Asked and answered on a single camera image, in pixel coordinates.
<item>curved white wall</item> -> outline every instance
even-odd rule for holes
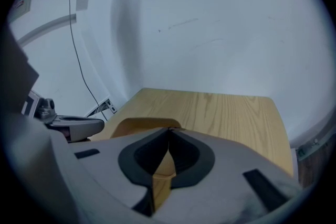
[[[89,0],[86,20],[126,99],[141,87],[268,96],[292,146],[335,108],[321,0]]]

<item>wooden tabletop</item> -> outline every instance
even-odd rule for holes
[[[272,99],[144,88],[92,140],[109,139],[127,118],[177,120],[182,128],[240,142],[293,175],[286,130]]]

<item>black cable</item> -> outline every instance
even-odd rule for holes
[[[98,108],[99,108],[99,104],[98,104],[97,100],[95,99],[95,96],[92,94],[92,92],[91,92],[89,86],[86,84],[85,78],[84,78],[84,76],[83,76],[82,66],[80,65],[80,61],[79,61],[79,57],[78,57],[78,53],[77,53],[77,49],[76,49],[76,46],[75,46],[74,35],[73,35],[73,33],[72,33],[72,26],[71,26],[71,1],[70,1],[70,0],[69,0],[69,21],[70,21],[70,31],[71,31],[72,43],[73,43],[73,45],[74,45],[75,53],[76,53],[76,56],[77,56],[77,61],[78,61],[78,65],[79,65],[80,73],[81,73],[81,75],[82,75],[82,78],[83,78],[83,81],[84,81],[84,84],[85,84],[86,88],[88,88],[89,92],[91,93],[93,99],[95,100],[95,102],[97,103],[97,106],[98,106]]]

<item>light wood surface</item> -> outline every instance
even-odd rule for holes
[[[293,175],[286,130],[270,98],[144,88],[91,139],[112,138],[120,122],[139,117],[174,119],[182,128],[240,142]],[[173,167],[169,159],[164,159],[157,172]],[[153,177],[156,208],[170,192],[171,176],[168,180],[160,176]]]

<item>scuff mark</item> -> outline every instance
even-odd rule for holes
[[[204,42],[204,43],[202,43],[202,44],[196,45],[196,46],[193,47],[190,51],[195,50],[195,49],[197,49],[197,48],[199,48],[199,47],[201,47],[201,46],[203,46],[203,45],[212,43],[212,42],[214,42],[214,41],[219,41],[219,40],[223,40],[223,39],[222,39],[222,38],[216,38],[216,39],[209,40],[209,41]]]
[[[182,23],[179,23],[179,24],[175,24],[175,25],[170,26],[170,27],[168,28],[168,30],[170,30],[170,29],[172,29],[172,28],[174,28],[174,27],[176,27],[176,26],[181,26],[181,25],[185,25],[185,24],[188,24],[188,23],[191,23],[191,22],[195,22],[195,21],[197,21],[197,20],[198,20],[198,18],[193,18],[193,19],[186,20],[186,21],[184,21],[184,22],[182,22]]]

